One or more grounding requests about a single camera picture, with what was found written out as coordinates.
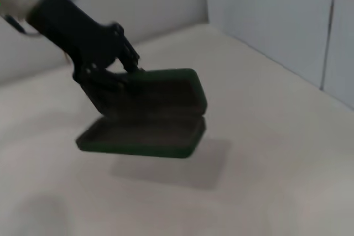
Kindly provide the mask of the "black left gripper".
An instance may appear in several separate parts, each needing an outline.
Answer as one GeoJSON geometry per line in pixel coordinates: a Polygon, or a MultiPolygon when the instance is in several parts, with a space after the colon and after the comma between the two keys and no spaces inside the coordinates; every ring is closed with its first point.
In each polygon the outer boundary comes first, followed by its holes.
{"type": "Polygon", "coordinates": [[[41,0],[26,16],[26,22],[66,52],[72,59],[72,77],[96,109],[105,117],[118,117],[118,104],[129,82],[107,70],[90,70],[93,64],[106,69],[119,59],[123,68],[139,71],[139,54],[118,24],[102,25],[70,0],[41,0]]]}

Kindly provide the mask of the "green glasses case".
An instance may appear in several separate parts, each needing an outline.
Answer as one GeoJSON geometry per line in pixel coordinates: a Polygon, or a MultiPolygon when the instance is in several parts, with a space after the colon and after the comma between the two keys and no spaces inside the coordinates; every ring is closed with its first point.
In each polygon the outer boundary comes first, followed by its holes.
{"type": "Polygon", "coordinates": [[[128,109],[100,118],[77,139],[86,152],[188,158],[205,129],[207,100],[193,69],[118,73],[129,82],[128,109]]]}

